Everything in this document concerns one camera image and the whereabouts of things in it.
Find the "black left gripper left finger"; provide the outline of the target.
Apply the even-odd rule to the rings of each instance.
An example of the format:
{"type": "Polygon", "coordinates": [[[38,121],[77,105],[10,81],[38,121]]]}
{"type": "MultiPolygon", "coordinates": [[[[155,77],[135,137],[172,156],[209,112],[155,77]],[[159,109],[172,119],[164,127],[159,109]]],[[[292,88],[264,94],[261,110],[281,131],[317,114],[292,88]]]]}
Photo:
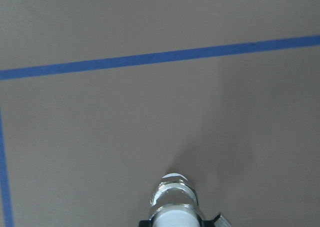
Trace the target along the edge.
{"type": "Polygon", "coordinates": [[[138,227],[152,227],[152,221],[151,220],[141,220],[138,223],[138,227]]]}

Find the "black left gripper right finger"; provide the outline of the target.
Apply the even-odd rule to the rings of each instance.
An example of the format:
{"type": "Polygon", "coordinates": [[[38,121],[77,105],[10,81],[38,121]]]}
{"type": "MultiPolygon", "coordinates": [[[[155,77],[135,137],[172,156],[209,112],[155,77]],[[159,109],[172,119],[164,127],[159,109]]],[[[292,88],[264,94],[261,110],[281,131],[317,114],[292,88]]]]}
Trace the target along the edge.
{"type": "Polygon", "coordinates": [[[211,220],[202,220],[201,227],[215,227],[215,222],[213,219],[211,220]]]}

